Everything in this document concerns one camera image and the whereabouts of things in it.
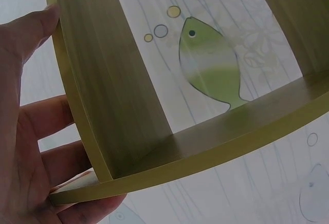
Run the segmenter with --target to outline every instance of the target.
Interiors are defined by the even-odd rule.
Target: finger
[[[81,141],[41,153],[50,188],[67,182],[92,166]]]
[[[58,214],[63,224],[96,224],[119,207],[126,195],[78,203]]]
[[[71,180],[65,182],[64,184],[61,184],[61,185],[59,185],[59,186],[56,186],[56,187],[52,188],[52,189],[50,190],[50,193],[52,193],[52,192],[54,192],[54,191],[57,191],[58,189],[60,189],[60,188],[62,188],[62,187],[64,187],[64,186],[66,186],[66,185],[68,185],[68,184],[70,184],[70,183],[72,183],[72,182],[78,180],[79,178],[82,178],[82,177],[86,176],[87,174],[90,174],[91,172],[92,172],[92,171],[86,171],[86,172],[80,174],[78,177],[75,177],[75,178],[73,178],[73,179],[71,179]],[[58,213],[60,213],[61,211],[66,210],[66,209],[72,207],[72,206],[75,205],[75,204],[76,204],[76,203],[71,203],[71,204],[66,204],[66,205],[59,205],[59,206],[53,206],[53,208],[54,208],[55,213],[58,214]]]
[[[56,29],[60,16],[58,5],[32,12],[0,26],[0,45],[16,60],[25,63]]]
[[[59,132],[74,122],[66,96],[22,106],[20,116],[30,123],[38,140]]]

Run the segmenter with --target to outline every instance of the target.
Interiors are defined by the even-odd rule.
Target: wood grain
[[[107,181],[98,164],[105,161],[116,178],[171,130],[119,1],[57,1],[68,53],[63,61],[73,77],[63,82],[76,86],[73,116],[86,149],[97,150],[88,155],[100,181]]]
[[[183,178],[257,150],[329,111],[329,74],[298,79],[254,102],[168,137],[126,175],[92,174],[50,195],[54,204],[94,200]]]
[[[57,0],[47,0],[47,4],[53,4],[56,2]],[[96,170],[100,182],[110,181],[113,178],[102,156],[98,143],[96,142],[93,130],[89,125],[89,121],[81,103],[80,95],[73,77],[71,66],[69,64],[69,58],[60,22],[56,28],[55,33],[52,35],[52,40],[61,78],[64,83],[65,93],[80,137],[83,138],[84,147],[88,154],[89,160],[91,161],[94,170]]]
[[[329,0],[266,0],[304,75],[329,70]]]

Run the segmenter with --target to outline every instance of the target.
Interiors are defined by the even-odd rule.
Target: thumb
[[[55,31],[60,8],[54,4],[0,26],[0,47],[23,64]]]

